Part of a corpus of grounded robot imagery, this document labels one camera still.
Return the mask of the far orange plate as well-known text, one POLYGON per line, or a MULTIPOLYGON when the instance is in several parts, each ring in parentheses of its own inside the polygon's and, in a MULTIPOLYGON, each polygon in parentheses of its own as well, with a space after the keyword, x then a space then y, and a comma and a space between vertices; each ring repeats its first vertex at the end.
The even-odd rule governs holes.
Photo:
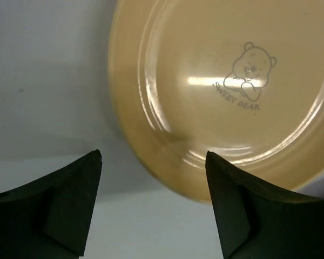
POLYGON ((209 202, 207 152, 277 186, 324 176, 324 1, 118 1, 117 119, 167 188, 209 202))

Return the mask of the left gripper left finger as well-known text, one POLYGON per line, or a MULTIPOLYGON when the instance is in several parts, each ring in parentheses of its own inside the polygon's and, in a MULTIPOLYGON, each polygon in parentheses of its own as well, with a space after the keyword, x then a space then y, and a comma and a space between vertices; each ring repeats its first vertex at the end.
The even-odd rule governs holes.
POLYGON ((84 256, 101 171, 95 150, 0 193, 0 258, 84 256))

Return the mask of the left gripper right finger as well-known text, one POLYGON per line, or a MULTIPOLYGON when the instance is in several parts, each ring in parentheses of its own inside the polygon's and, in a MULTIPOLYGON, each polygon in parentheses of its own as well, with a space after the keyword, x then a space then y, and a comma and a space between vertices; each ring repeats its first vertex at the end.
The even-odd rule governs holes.
POLYGON ((324 258, 324 199, 296 193, 206 154, 224 258, 324 258))

